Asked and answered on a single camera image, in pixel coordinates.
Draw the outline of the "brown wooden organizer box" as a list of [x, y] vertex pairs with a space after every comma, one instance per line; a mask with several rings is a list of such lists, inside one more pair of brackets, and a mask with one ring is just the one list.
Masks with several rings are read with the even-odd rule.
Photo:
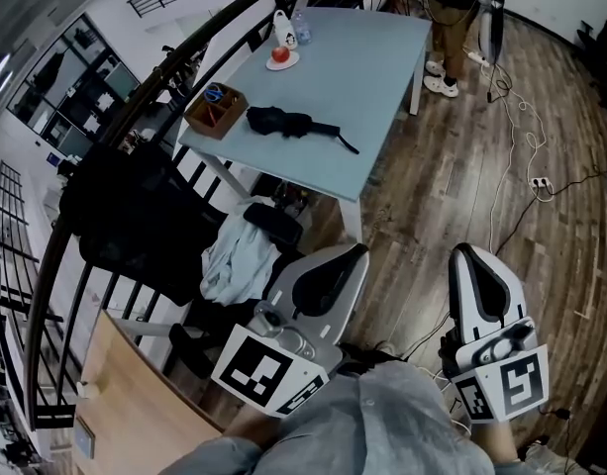
[[[220, 141], [246, 112], [249, 104], [243, 93], [227, 85], [216, 84], [225, 92], [223, 99], [218, 103], [211, 103], [204, 99], [202, 92], [185, 110], [183, 117], [195, 133]], [[211, 106], [217, 118], [215, 127], [210, 121], [207, 106]]]

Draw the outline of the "black mesh office chair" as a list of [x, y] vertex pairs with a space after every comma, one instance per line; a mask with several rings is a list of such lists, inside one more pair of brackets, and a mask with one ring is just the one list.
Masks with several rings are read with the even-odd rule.
[[196, 304], [203, 336], [175, 324], [169, 339], [178, 357], [198, 377], [214, 370], [208, 349], [226, 343], [235, 325], [247, 324], [253, 307], [284, 267], [300, 258], [300, 224], [274, 207], [253, 203], [244, 219], [277, 246], [281, 256], [259, 300], [223, 306], [200, 293], [203, 251], [217, 239], [229, 214], [205, 201], [157, 144], [130, 153], [97, 143], [74, 167], [59, 201], [61, 217], [79, 238], [83, 260], [155, 290], [174, 304]]

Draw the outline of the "white plate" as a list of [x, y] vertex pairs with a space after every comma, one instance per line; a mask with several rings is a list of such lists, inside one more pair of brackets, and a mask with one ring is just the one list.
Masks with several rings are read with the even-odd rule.
[[267, 60], [265, 66], [270, 71], [280, 71], [292, 67], [300, 60], [300, 54], [292, 51], [284, 61], [276, 61], [272, 56]]

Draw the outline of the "curved light wood desk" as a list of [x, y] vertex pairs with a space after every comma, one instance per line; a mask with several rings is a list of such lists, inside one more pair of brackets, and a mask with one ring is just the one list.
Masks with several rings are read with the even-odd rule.
[[195, 407], [145, 358], [106, 312], [90, 338], [81, 381], [101, 394], [79, 398], [75, 417], [95, 434], [88, 459], [72, 447], [78, 475], [157, 475], [221, 429]]

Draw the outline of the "black metal railing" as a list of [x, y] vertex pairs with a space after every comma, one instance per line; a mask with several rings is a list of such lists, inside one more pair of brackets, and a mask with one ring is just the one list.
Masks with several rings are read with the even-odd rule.
[[[259, 1], [234, 0], [178, 46], [153, 69], [100, 142], [118, 146], [181, 64]], [[290, 12], [298, 0], [274, 1]], [[50, 306], [56, 275], [71, 236], [68, 224], [63, 219], [56, 220], [30, 293], [20, 292], [21, 302], [17, 306], [11, 305], [9, 298], [0, 299], [0, 349], [11, 379], [7, 388], [10, 395], [19, 400], [19, 415], [26, 420], [30, 431], [71, 428], [74, 423], [75, 406], [65, 400], [63, 386], [72, 381], [68, 370], [81, 367], [70, 349], [70, 341], [91, 265], [83, 268], [68, 317], [62, 319], [55, 315]]]

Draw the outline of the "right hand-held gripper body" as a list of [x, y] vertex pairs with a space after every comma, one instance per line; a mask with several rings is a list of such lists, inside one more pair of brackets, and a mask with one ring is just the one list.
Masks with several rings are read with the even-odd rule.
[[516, 274], [469, 243], [452, 251], [453, 327], [441, 337], [442, 369], [473, 423], [510, 421], [549, 398], [548, 348], [538, 341]]

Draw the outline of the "dark glass office partition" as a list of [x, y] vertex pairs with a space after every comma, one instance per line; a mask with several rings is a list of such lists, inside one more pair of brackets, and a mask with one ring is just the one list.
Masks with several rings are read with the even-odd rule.
[[7, 109], [63, 155], [81, 158], [139, 86], [83, 14], [38, 60]]

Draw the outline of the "person's right forearm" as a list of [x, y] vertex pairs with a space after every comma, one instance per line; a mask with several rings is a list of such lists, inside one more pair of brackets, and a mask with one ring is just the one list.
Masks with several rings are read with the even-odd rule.
[[509, 422], [475, 424], [471, 428], [471, 439], [494, 464], [520, 461]]

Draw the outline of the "person's left forearm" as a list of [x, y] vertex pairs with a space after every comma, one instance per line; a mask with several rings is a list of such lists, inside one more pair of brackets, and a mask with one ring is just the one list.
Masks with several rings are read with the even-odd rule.
[[244, 438], [267, 449], [276, 441], [280, 423], [281, 419], [244, 405], [224, 430], [223, 436]]

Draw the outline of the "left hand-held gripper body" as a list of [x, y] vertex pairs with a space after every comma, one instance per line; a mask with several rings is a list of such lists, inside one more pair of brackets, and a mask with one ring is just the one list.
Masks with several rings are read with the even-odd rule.
[[339, 347], [369, 266], [362, 243], [325, 247], [278, 275], [244, 326], [234, 326], [211, 375], [258, 411], [283, 419], [343, 362]]

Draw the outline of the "black umbrella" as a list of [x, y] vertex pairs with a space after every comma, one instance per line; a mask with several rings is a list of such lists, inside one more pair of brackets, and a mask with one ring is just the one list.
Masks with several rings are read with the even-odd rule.
[[280, 133], [285, 138], [301, 139], [308, 134], [320, 134], [338, 139], [347, 150], [359, 154], [359, 150], [342, 136], [340, 127], [315, 122], [307, 114], [288, 113], [276, 107], [249, 107], [246, 117], [251, 129], [263, 136]]

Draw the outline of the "pale crumpled cloth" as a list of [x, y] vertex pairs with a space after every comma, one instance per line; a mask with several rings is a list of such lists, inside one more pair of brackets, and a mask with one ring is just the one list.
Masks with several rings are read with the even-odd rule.
[[201, 255], [200, 293], [207, 301], [230, 306], [262, 297], [281, 252], [262, 230], [244, 219], [253, 203], [274, 205], [260, 196], [239, 202], [219, 228], [216, 241]]

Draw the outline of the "person's light grey shirt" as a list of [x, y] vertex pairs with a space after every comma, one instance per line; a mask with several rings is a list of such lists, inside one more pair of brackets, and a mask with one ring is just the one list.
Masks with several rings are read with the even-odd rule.
[[197, 446], [160, 475], [496, 475], [453, 426], [436, 384], [388, 362], [339, 376], [281, 422], [261, 448], [238, 436]]

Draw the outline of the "grey tablet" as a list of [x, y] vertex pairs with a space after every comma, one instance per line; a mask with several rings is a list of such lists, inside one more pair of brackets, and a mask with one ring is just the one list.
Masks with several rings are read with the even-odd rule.
[[95, 434], [80, 417], [76, 417], [74, 420], [73, 438], [82, 454], [88, 459], [93, 459], [95, 453]]

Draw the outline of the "white penguin print mug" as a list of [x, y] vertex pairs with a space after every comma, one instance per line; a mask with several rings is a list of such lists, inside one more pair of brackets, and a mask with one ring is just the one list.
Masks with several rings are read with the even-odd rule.
[[277, 9], [273, 14], [272, 19], [275, 36], [278, 44], [289, 50], [295, 50], [298, 47], [298, 41], [294, 28], [288, 19], [286, 13]]

